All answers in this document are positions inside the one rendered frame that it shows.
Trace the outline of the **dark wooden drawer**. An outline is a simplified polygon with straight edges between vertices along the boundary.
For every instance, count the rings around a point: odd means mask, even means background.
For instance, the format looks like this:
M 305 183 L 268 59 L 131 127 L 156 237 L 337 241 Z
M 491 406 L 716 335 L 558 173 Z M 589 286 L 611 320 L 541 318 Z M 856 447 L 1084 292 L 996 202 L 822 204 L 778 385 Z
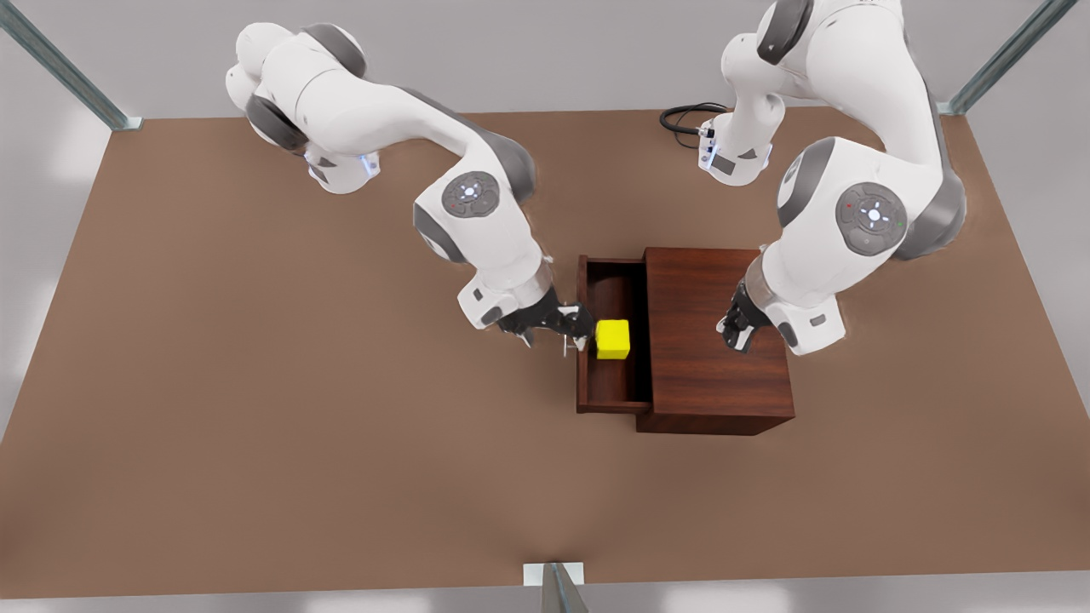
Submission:
M 642 260 L 577 261 L 577 301 L 595 316 L 577 354 L 577 412 L 650 414 L 647 275 Z

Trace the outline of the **dark wooden cabinet box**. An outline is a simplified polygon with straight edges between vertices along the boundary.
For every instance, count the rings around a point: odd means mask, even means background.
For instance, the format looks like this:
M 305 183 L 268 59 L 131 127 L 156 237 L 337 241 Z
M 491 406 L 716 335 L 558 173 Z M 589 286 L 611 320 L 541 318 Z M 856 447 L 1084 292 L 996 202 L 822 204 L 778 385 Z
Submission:
M 717 323 L 756 249 L 644 251 L 651 410 L 640 433 L 754 436 L 795 418 L 787 347 L 761 329 L 750 350 L 726 346 Z

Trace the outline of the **yellow cube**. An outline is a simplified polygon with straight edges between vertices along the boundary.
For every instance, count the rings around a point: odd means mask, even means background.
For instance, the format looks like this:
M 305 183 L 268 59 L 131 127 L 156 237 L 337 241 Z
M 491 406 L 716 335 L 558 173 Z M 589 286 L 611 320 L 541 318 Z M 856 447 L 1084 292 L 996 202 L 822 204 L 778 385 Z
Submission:
M 626 360 L 631 350 L 629 322 L 627 318 L 600 318 L 594 340 L 600 360 Z

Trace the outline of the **silver frame post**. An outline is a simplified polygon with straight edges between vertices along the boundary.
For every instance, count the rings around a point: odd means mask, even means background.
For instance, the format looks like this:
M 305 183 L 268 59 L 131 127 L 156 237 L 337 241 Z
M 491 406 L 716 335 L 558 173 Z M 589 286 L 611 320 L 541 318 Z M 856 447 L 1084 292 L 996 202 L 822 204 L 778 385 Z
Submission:
M 137 131 L 141 117 L 129 116 L 106 96 L 51 43 L 43 31 L 20 12 L 11 0 L 0 0 L 0 31 L 7 34 L 89 111 L 114 132 Z
M 938 115 L 965 116 L 969 112 L 1079 1 L 1042 0 L 1036 11 L 1012 32 L 1012 36 L 1001 44 L 984 65 L 977 70 L 973 77 L 966 82 L 949 101 L 938 103 Z
M 540 587 L 540 613 L 589 613 L 579 587 L 585 582 L 583 562 L 523 565 L 523 586 Z

